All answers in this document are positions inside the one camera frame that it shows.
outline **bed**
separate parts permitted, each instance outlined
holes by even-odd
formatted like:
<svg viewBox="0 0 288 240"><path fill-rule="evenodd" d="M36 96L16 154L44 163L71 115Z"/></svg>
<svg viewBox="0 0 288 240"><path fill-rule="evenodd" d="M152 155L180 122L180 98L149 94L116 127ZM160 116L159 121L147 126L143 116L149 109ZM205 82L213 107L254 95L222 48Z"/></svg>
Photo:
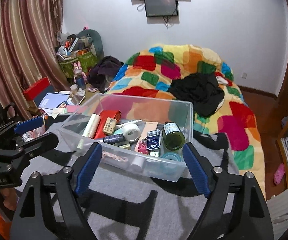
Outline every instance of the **bed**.
<svg viewBox="0 0 288 240"><path fill-rule="evenodd" d="M157 45L130 57L113 79L108 93L175 99L167 92L172 80L191 73L213 73L231 81L219 85L223 105L210 117L194 113L193 129L205 134L226 133L234 160L243 175L255 174L265 196L265 163L256 117L234 83L231 68L211 49L193 45Z"/></svg>

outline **green basket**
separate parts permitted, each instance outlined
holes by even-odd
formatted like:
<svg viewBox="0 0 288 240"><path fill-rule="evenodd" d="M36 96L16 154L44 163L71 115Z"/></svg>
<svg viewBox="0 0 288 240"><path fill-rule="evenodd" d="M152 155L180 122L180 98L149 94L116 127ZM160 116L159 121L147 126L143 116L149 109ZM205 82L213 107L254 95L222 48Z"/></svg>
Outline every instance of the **green basket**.
<svg viewBox="0 0 288 240"><path fill-rule="evenodd" d="M59 62L60 68L62 69L66 78L74 78L73 64L74 62L78 62L78 61L81 62L81 67L83 69L83 72L87 74L87 68L94 67L97 64L97 57L94 56L91 51L89 51L76 58L65 60L63 62Z"/></svg>

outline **green bottle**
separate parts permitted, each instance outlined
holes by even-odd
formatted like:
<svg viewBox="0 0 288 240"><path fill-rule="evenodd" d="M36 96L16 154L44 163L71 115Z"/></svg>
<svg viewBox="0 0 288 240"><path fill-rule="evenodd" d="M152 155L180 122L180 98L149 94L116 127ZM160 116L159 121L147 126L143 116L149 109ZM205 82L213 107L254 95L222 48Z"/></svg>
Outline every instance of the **green bottle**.
<svg viewBox="0 0 288 240"><path fill-rule="evenodd" d="M178 151L184 146L185 136L174 122L166 122L162 129L165 147L170 151Z"/></svg>

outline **blue gripper pad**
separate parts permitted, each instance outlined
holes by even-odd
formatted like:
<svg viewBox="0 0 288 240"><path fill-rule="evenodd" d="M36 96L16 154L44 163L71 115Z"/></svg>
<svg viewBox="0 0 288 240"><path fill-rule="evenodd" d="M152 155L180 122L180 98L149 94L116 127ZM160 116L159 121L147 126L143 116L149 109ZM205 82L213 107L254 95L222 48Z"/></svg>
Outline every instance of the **blue gripper pad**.
<svg viewBox="0 0 288 240"><path fill-rule="evenodd" d="M213 166L206 157L199 155L191 143L184 145L183 158L191 173L197 191L208 198L215 187L215 180L212 174Z"/></svg>
<svg viewBox="0 0 288 240"><path fill-rule="evenodd" d="M39 128L43 125L43 118L38 116L35 118L32 118L30 120L20 122L17 124L17 126L14 128L14 132L17 134L24 134L28 131L32 131L36 128Z"/></svg>
<svg viewBox="0 0 288 240"><path fill-rule="evenodd" d="M102 159L102 146L99 143L93 143L84 156L79 157L73 165L73 170L80 172L75 177L75 190L77 195L86 192L90 185L94 173Z"/></svg>

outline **curtain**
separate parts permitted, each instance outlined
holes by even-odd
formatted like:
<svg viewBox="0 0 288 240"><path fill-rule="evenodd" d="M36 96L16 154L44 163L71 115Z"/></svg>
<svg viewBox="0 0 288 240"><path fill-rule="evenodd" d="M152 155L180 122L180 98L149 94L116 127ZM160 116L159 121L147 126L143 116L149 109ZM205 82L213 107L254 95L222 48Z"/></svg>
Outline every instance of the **curtain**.
<svg viewBox="0 0 288 240"><path fill-rule="evenodd" d="M0 102L14 102L29 119L22 92L42 77L69 90L55 55L62 0L0 0Z"/></svg>

